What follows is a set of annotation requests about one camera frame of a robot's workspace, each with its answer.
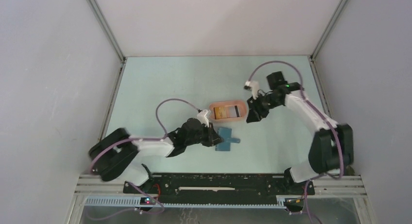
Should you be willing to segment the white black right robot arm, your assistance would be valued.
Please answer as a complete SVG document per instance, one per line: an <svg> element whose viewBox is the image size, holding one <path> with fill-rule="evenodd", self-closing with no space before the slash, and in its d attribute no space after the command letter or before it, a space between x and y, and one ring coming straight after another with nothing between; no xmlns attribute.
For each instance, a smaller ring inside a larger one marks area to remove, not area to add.
<svg viewBox="0 0 412 224"><path fill-rule="evenodd" d="M321 112L307 97L298 82L289 83L278 71L266 77L270 91L260 93L257 81L248 80L244 89L251 91L247 123L259 122L271 109L284 106L294 113L312 135L306 161L285 170L282 186L289 194L297 193L302 182L332 170L343 171L354 161L353 130Z"/></svg>

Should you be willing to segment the blue card holder wallet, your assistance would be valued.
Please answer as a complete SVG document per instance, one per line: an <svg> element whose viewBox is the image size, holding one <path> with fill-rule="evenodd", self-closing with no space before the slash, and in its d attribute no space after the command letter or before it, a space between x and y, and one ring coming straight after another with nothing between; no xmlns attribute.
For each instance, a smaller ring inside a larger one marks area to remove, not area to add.
<svg viewBox="0 0 412 224"><path fill-rule="evenodd" d="M215 146L215 151L217 152L229 152L231 144L239 144L241 142L239 138L232 137L232 128L220 127L218 135L222 137L223 142Z"/></svg>

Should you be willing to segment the pink oval tray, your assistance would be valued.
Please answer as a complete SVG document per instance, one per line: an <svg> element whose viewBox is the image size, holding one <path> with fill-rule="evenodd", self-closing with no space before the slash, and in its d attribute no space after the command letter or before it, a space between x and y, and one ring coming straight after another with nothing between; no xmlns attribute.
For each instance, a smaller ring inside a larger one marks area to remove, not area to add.
<svg viewBox="0 0 412 224"><path fill-rule="evenodd" d="M215 119L214 110L213 110L214 107L225 106L227 108L228 106L232 106L232 105L237 105L238 106L239 111L240 111L240 117L232 118L232 119L230 119L230 118L220 119L220 120ZM248 114L248 108L246 106L246 103L243 100L231 100L231 101L214 102L214 103L211 103L208 108L211 111L211 114L210 114L209 118L212 122L215 122L215 123L241 121Z"/></svg>

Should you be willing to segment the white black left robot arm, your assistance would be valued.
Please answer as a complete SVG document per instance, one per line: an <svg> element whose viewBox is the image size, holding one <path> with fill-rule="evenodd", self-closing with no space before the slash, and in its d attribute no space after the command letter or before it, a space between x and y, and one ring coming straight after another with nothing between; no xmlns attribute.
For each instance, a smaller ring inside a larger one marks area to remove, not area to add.
<svg viewBox="0 0 412 224"><path fill-rule="evenodd" d="M162 138L133 137L125 128L118 128L89 150L90 172L103 182L119 178L135 185L140 192L148 193L154 186L152 173L147 165L135 163L135 159L174 157L192 145L213 147L223 141L211 123L202 123L196 118L189 118Z"/></svg>

